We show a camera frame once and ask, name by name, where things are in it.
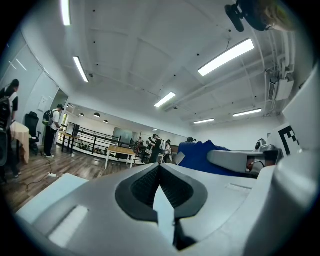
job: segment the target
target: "ceiling light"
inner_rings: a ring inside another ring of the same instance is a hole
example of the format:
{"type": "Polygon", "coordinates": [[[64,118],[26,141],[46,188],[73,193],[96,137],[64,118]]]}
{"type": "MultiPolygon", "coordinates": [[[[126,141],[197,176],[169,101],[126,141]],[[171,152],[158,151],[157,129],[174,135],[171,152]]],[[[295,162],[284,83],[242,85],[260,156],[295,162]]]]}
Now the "ceiling light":
{"type": "Polygon", "coordinates": [[[9,61],[9,63],[10,63],[10,65],[12,66],[12,67],[14,67],[14,69],[15,70],[17,70],[17,68],[9,61]]]}
{"type": "Polygon", "coordinates": [[[204,77],[205,75],[209,74],[211,71],[214,71],[220,66],[235,59],[236,57],[239,57],[242,54],[245,54],[246,52],[253,50],[254,48],[255,47],[254,47],[254,44],[252,43],[252,40],[246,39],[245,41],[238,43],[234,47],[220,54],[218,57],[214,58],[209,63],[205,64],[203,67],[201,67],[198,70],[198,72],[204,77]]]}
{"type": "Polygon", "coordinates": [[[254,113],[258,113],[261,112],[262,108],[259,109],[255,109],[255,110],[251,110],[251,111],[247,111],[247,112],[242,112],[242,113],[237,113],[237,114],[233,114],[234,117],[239,117],[239,116],[244,116],[244,115],[249,115],[249,114],[254,114],[254,113]]]}
{"type": "Polygon", "coordinates": [[[63,24],[65,26],[70,26],[70,3],[69,0],[61,0],[61,12],[62,12],[62,19],[63,24]]]}
{"type": "Polygon", "coordinates": [[[86,74],[85,74],[85,71],[84,71],[84,69],[83,69],[83,67],[82,67],[82,65],[81,65],[81,62],[80,62],[79,57],[78,57],[78,56],[74,56],[74,57],[73,57],[73,60],[74,60],[74,62],[75,62],[75,64],[76,64],[76,66],[77,66],[77,68],[78,68],[78,70],[79,70],[79,72],[80,72],[83,80],[88,83],[89,80],[88,80],[88,78],[87,78],[87,76],[86,76],[86,74]]]}
{"type": "Polygon", "coordinates": [[[194,122],[194,124],[201,124],[201,123],[207,123],[207,122],[212,122],[212,121],[214,121],[213,118],[208,119],[208,120],[197,121],[197,122],[194,122]]]}
{"type": "Polygon", "coordinates": [[[28,71],[28,70],[24,67],[24,65],[21,64],[21,62],[20,62],[18,59],[16,59],[16,61],[21,65],[21,67],[23,67],[23,69],[24,69],[25,71],[28,71]]]}
{"type": "Polygon", "coordinates": [[[172,99],[174,96],[176,96],[173,92],[170,92],[167,96],[165,96],[162,100],[160,100],[157,104],[155,104],[154,106],[159,108],[160,106],[162,106],[163,104],[165,104],[167,101],[169,101],[170,99],[172,99]]]}

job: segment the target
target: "cable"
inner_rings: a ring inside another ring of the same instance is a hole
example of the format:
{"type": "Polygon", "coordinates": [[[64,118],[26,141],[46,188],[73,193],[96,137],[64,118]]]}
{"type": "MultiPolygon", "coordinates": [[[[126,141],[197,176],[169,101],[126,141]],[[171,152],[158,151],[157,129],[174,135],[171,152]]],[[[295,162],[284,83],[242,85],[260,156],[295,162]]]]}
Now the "cable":
{"type": "Polygon", "coordinates": [[[262,164],[262,166],[263,166],[263,168],[265,168],[265,165],[264,165],[264,163],[262,162],[262,161],[260,161],[260,160],[258,160],[258,161],[254,161],[254,162],[252,162],[252,163],[249,163],[248,165],[247,165],[247,169],[248,169],[248,167],[249,166],[252,166],[252,165],[254,165],[254,164],[256,164],[256,163],[260,163],[260,164],[262,164]]]}
{"type": "MultiPolygon", "coordinates": [[[[52,173],[51,161],[50,161],[49,159],[47,159],[45,156],[43,156],[42,151],[40,152],[40,154],[41,154],[41,157],[45,158],[45,159],[48,161],[48,162],[46,163],[46,165],[49,164],[49,166],[50,166],[50,174],[51,174],[51,173],[52,173]]],[[[34,181],[34,182],[29,183],[29,184],[25,184],[25,185],[26,185],[25,191],[28,190],[29,185],[42,182],[42,181],[45,179],[45,177],[47,177],[47,176],[48,176],[48,174],[46,174],[46,175],[45,175],[41,180],[39,180],[39,181],[34,181]]]]}
{"type": "Polygon", "coordinates": [[[29,185],[31,185],[31,184],[35,184],[35,183],[39,183],[39,182],[42,182],[44,179],[45,179],[45,177],[47,177],[48,176],[48,174],[46,174],[41,180],[39,180],[39,181],[35,181],[35,182],[31,182],[31,183],[29,183],[28,185],[26,185],[26,189],[25,189],[25,191],[27,191],[28,190],[28,187],[29,187],[29,185]]]}
{"type": "Polygon", "coordinates": [[[225,50],[227,50],[227,49],[228,49],[228,47],[229,47],[229,43],[230,43],[230,39],[229,39],[229,41],[228,41],[228,45],[226,46],[226,49],[225,49],[225,50]]]}

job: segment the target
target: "white plastic panel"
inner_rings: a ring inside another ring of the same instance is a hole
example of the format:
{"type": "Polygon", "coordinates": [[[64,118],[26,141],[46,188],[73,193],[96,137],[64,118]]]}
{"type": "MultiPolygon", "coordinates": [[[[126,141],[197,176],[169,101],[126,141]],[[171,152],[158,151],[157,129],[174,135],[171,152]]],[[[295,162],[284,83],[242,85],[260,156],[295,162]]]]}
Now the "white plastic panel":
{"type": "Polygon", "coordinates": [[[283,115],[291,124],[294,134],[303,150],[319,149],[319,68],[318,63],[302,89],[283,110],[283,115]]]}
{"type": "Polygon", "coordinates": [[[24,47],[23,50],[17,55],[12,64],[14,67],[10,65],[7,73],[1,81],[0,88],[9,85],[14,79],[19,80],[20,86],[19,91],[17,92],[19,103],[15,119],[17,122],[23,123],[24,109],[26,108],[29,97],[31,97],[31,92],[34,88],[34,85],[43,70],[27,46],[24,47]]]}
{"type": "Polygon", "coordinates": [[[25,108],[20,109],[20,112],[23,112],[23,124],[25,123],[26,114],[29,114],[32,111],[38,115],[39,122],[36,131],[37,134],[38,131],[42,133],[42,135],[39,137],[40,142],[42,142],[42,136],[44,134],[45,126],[42,124],[44,112],[38,109],[39,103],[42,97],[45,97],[47,101],[45,102],[44,109],[45,111],[49,110],[58,90],[59,87],[48,77],[48,75],[45,72],[43,72],[40,75],[39,79],[36,81],[30,93],[30,96],[27,99],[25,108]]]}

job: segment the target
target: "air vent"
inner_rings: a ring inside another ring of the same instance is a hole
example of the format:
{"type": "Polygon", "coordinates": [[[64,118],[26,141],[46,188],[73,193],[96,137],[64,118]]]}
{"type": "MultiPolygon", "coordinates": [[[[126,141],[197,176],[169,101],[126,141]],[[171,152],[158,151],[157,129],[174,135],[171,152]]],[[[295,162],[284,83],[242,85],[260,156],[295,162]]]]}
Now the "air vent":
{"type": "Polygon", "coordinates": [[[269,101],[272,101],[274,94],[275,94],[275,90],[276,90],[276,84],[274,84],[273,82],[270,82],[269,83],[269,96],[268,96],[269,101]]]}
{"type": "Polygon", "coordinates": [[[268,92],[268,100],[274,101],[277,95],[279,81],[276,77],[271,78],[269,82],[269,92],[268,92]]]}

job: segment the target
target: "chair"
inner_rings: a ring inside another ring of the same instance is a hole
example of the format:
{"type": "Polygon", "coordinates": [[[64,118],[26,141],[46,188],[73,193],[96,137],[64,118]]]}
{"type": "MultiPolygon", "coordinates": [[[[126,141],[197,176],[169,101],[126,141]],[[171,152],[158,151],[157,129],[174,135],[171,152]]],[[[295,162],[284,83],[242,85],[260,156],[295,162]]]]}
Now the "chair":
{"type": "Polygon", "coordinates": [[[35,153],[36,156],[39,152],[38,145],[36,143],[39,142],[39,136],[41,134],[41,132],[38,131],[37,136],[38,122],[39,118],[35,112],[30,112],[29,114],[25,115],[25,126],[29,128],[29,135],[31,136],[31,138],[29,138],[29,147],[35,153]]]}

